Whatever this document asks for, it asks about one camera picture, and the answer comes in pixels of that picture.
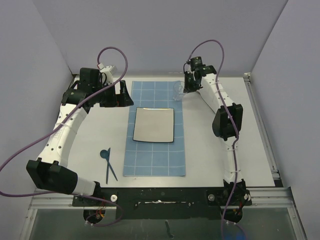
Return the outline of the blue checked cloth napkin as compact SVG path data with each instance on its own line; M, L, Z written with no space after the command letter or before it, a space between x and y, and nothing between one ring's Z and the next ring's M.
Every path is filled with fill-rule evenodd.
M182 101L173 99L174 81L136 81L131 85L123 176L183 177L186 175ZM137 108L173 109L173 142L134 140Z

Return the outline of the clear wine glass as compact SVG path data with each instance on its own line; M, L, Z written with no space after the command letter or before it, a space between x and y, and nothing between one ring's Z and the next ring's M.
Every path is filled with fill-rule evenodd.
M173 85L172 98L175 101L182 101L185 96L185 83L183 81L176 81Z

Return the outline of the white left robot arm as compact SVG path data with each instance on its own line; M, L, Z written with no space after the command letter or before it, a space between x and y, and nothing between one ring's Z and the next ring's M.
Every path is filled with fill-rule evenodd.
M95 104L102 108L129 107L134 104L124 80L119 82L120 92L116 93L112 85L116 71L114 65L100 64L97 69L83 67L79 80L64 92L55 123L59 130L49 137L37 159L29 160L26 166L38 189L84 195L84 200L92 206L100 203L100 183L79 177L67 166L78 129Z

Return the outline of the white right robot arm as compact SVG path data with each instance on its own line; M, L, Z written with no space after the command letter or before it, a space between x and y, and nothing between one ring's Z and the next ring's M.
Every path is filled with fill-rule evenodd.
M184 72L184 93L197 92L214 112L213 134L219 139L224 153L223 200L230 205L239 199L247 200L246 184L237 160L239 133L242 128L243 106L235 103L224 90L217 71L212 65L205 65L200 56L189 59L188 70Z

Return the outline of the square white plate black rim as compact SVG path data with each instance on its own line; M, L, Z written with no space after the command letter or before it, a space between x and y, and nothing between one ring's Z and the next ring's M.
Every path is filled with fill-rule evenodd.
M138 107L132 139L144 143L174 141L174 109Z

